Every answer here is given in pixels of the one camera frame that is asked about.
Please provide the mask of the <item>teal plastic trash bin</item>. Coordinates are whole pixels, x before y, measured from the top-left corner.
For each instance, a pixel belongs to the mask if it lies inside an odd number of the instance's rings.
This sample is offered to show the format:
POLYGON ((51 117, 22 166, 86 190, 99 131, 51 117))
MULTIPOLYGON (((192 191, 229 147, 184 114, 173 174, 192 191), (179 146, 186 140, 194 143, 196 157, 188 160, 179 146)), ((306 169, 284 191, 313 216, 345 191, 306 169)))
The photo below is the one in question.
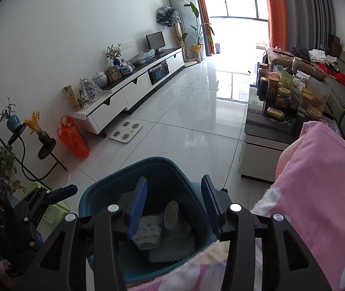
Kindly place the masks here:
POLYGON ((201 185, 190 181, 173 161, 150 157, 123 168, 89 186, 80 198, 80 217, 93 216, 103 208, 116 204, 123 193, 134 190, 140 177, 147 180, 147 199, 143 216, 162 217, 167 204, 179 204, 179 217, 190 226, 190 244, 167 244, 170 233, 162 230, 162 246, 153 251, 141 251, 132 240, 120 243, 120 261, 126 283, 150 281, 165 275, 216 241, 207 218, 201 195, 201 185))

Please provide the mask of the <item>green plastic stool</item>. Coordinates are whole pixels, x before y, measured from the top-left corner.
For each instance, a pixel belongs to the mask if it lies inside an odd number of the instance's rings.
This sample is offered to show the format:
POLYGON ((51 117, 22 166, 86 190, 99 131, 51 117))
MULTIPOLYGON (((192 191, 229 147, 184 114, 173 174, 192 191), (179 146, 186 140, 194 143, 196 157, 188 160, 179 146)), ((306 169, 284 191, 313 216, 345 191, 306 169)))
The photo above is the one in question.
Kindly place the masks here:
POLYGON ((47 208, 41 222, 48 228, 54 229, 67 213, 70 213, 70 208, 64 203, 64 201, 60 201, 47 208))

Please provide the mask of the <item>orange plastic bag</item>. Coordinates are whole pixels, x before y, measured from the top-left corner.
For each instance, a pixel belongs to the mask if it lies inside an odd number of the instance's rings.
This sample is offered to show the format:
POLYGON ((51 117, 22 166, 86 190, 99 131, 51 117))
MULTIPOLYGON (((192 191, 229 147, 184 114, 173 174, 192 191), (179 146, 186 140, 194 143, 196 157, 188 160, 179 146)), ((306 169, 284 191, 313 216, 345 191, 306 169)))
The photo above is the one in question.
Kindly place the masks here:
POLYGON ((89 145, 71 116, 61 117, 57 135, 60 142, 76 158, 87 158, 89 156, 89 145))

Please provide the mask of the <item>pink floral table cloth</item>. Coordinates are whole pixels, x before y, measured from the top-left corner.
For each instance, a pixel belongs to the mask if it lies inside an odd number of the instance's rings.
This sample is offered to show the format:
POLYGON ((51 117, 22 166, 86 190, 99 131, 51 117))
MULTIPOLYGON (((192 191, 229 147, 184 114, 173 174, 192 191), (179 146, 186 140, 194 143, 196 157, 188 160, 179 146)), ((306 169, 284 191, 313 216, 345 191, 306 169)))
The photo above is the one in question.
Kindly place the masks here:
MULTIPOLYGON (((345 290, 345 140, 338 134, 320 122, 307 122, 281 154, 274 184, 249 211, 264 217, 281 213, 312 253, 330 290, 345 290)), ((229 244, 218 239, 139 290, 222 290, 229 244)), ((253 290, 262 290, 261 248, 257 239, 253 290)))

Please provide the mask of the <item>white bathroom scale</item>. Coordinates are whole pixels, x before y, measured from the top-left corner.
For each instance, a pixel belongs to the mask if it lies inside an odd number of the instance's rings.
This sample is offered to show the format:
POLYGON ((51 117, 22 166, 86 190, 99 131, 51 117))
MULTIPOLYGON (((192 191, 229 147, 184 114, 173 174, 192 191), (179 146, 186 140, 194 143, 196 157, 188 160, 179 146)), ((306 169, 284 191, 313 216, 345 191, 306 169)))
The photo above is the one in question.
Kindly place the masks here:
POLYGON ((110 134, 109 138, 121 143, 129 143, 142 127, 141 121, 125 120, 110 134))

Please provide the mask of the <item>black plant stand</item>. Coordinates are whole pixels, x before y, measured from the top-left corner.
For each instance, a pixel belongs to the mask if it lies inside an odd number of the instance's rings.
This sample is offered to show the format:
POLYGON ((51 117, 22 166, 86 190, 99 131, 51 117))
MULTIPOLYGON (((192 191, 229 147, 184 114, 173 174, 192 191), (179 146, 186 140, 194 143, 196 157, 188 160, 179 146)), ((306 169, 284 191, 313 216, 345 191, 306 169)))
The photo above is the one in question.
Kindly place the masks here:
POLYGON ((34 111, 30 119, 21 122, 16 114, 13 113, 14 107, 15 105, 10 103, 0 114, 0 121, 9 120, 11 126, 12 134, 8 141, 5 141, 0 136, 0 173, 8 191, 12 194, 16 191, 26 191, 25 186, 23 186, 18 179, 19 172, 21 172, 28 181, 43 184, 44 180, 50 176, 53 170, 58 166, 64 171, 68 170, 53 153, 57 141, 42 129, 40 125, 41 113, 39 111, 34 111), (37 153, 38 159, 44 160, 50 156, 55 160, 53 166, 42 177, 35 175, 25 164, 26 144, 22 138, 22 134, 27 129, 36 134, 41 143, 41 148, 37 153))

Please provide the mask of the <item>white tv cabinet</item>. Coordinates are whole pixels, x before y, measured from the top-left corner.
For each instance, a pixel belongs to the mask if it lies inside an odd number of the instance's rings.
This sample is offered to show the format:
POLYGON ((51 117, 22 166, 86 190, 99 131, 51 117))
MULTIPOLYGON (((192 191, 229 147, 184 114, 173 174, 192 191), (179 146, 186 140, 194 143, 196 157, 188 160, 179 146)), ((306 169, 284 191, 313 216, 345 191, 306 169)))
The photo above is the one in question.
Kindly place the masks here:
POLYGON ((70 115, 90 133, 105 136, 104 129, 121 112, 133 113, 153 93, 184 69, 181 48, 166 49, 122 79, 108 84, 90 106, 70 115))

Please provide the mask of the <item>cluttered coffee table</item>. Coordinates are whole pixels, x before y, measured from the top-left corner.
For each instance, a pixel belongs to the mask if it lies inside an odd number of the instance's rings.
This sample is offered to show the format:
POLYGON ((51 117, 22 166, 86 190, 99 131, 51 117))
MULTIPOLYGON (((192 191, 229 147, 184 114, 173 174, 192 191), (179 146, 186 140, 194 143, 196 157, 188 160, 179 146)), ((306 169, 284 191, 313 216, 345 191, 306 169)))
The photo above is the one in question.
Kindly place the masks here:
POLYGON ((266 65, 255 65, 255 82, 249 88, 238 172, 245 178, 273 182, 281 153, 297 140, 301 129, 293 127, 294 115, 286 114, 265 101, 267 90, 261 85, 261 80, 266 72, 266 65))

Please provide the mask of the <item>small black monitor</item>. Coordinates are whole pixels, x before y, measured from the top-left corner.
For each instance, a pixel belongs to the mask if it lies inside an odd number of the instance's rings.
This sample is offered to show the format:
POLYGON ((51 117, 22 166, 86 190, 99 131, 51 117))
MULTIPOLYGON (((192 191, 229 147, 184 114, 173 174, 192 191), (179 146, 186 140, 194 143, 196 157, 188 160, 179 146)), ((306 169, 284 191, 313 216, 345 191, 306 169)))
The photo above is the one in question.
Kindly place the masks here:
POLYGON ((163 51, 161 51, 160 49, 163 48, 166 44, 162 32, 156 32, 146 35, 146 40, 149 49, 155 50, 155 53, 157 55, 163 53, 163 51))

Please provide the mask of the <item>tall green floor plant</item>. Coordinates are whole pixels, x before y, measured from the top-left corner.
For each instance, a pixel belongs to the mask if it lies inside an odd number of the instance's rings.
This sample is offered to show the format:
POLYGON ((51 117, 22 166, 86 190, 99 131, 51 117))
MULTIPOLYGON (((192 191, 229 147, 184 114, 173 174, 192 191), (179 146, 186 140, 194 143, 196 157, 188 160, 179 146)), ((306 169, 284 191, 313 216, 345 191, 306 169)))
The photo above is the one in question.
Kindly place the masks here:
POLYGON ((187 47, 193 53, 195 61, 200 63, 202 61, 204 41, 212 43, 214 30, 209 22, 201 22, 200 12, 195 3, 190 1, 184 4, 184 33, 182 40, 187 43, 187 47))

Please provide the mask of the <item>orange curtain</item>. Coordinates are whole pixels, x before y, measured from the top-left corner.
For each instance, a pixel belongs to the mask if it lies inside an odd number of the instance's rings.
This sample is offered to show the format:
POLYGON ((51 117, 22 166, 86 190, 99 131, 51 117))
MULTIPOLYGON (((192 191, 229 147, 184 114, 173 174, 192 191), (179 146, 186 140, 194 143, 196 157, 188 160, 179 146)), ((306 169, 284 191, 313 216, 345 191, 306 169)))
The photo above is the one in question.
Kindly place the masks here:
POLYGON ((288 28, 286 0, 267 0, 267 8, 269 13, 269 46, 285 50, 288 28))

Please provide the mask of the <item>white standing air conditioner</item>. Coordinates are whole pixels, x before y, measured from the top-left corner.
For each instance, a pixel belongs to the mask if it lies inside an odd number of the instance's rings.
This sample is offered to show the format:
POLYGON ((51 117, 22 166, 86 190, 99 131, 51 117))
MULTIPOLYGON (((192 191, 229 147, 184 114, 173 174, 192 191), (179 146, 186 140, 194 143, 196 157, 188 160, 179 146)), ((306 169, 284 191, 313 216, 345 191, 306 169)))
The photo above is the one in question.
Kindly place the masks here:
POLYGON ((203 60, 204 33, 201 27, 198 0, 170 0, 170 5, 175 8, 181 19, 182 33, 186 33, 184 40, 188 59, 203 60))

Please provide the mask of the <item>grey curtain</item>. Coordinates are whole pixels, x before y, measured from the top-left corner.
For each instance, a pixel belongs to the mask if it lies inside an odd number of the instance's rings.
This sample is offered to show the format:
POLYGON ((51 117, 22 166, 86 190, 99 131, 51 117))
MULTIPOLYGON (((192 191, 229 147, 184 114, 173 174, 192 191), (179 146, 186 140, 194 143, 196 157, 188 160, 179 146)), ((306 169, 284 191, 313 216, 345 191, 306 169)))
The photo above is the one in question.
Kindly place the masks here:
POLYGON ((332 0, 285 0, 287 49, 327 50, 336 22, 332 0))

